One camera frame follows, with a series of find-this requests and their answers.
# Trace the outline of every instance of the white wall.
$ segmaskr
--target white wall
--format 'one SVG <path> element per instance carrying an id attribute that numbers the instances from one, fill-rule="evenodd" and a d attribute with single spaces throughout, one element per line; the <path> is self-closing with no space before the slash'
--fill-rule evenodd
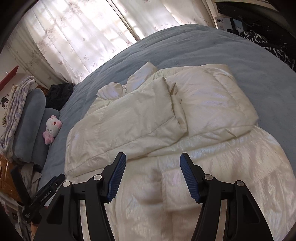
<path id="1" fill-rule="evenodd" d="M 12 71 L 16 66 L 17 62 L 9 53 L 6 47 L 3 48 L 0 54 L 0 81 L 7 75 L 6 71 L 9 73 Z M 10 94 L 11 87 L 13 85 L 18 85 L 20 82 L 29 76 L 20 66 L 17 69 L 16 75 L 5 85 L 5 87 L 0 91 L 0 135 L 4 131 L 4 127 L 2 126 L 2 117 L 4 115 L 5 109 L 1 105 L 1 100 L 3 97 L 10 99 L 10 96 L 6 96 Z"/>

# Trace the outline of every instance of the black and white patterned fabric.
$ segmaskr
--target black and white patterned fabric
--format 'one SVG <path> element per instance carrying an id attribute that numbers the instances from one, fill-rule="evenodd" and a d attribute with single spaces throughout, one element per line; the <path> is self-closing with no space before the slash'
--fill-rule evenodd
<path id="1" fill-rule="evenodd" d="M 296 71 L 296 66 L 295 66 L 295 60 L 289 58 L 289 56 L 281 49 L 280 46 L 276 46 L 273 44 L 269 44 L 266 40 L 266 38 L 252 30 L 249 31 L 243 31 L 240 33 L 240 36 L 243 37 L 244 39 L 248 39 L 269 52 L 271 52 L 273 55 L 278 57 L 281 61 L 283 61 L 285 64 L 287 64 L 291 69 Z"/>

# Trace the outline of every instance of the cartoon girl illustration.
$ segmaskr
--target cartoon girl illustration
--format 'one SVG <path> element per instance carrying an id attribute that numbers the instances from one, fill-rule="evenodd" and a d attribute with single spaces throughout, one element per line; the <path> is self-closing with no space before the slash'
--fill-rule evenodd
<path id="1" fill-rule="evenodd" d="M 1 105 L 2 105 L 2 108 L 4 108 L 4 109 L 7 109 L 7 107 L 8 107 L 8 102 L 9 102 L 9 99 L 7 99 L 6 96 L 4 96 L 4 97 L 1 99 Z"/>

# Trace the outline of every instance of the red object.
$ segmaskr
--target red object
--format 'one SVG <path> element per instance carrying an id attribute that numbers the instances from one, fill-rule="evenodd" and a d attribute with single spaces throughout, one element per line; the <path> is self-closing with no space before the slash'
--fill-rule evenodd
<path id="1" fill-rule="evenodd" d="M 17 73 L 17 69 L 18 66 L 16 66 L 12 71 L 10 71 L 8 73 L 8 75 L 6 75 L 4 77 L 4 79 L 0 82 L 0 91 L 4 88 L 4 86 L 15 76 L 15 74 Z"/>

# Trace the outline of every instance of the patterned folded blanket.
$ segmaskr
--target patterned folded blanket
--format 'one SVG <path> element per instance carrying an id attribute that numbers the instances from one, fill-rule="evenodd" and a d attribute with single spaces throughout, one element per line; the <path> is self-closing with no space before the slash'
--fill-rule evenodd
<path id="1" fill-rule="evenodd" d="M 25 78 L 16 89 L 14 86 L 12 87 L 14 88 L 14 90 L 12 90 L 14 93 L 11 95 L 8 108 L 2 120 L 5 130 L 0 138 L 0 151 L 3 153 L 5 158 L 10 161 L 12 157 L 12 153 L 10 151 L 12 148 L 10 147 L 13 143 L 15 131 L 25 105 L 27 95 L 33 90 L 34 82 L 34 76 L 29 76 Z"/>

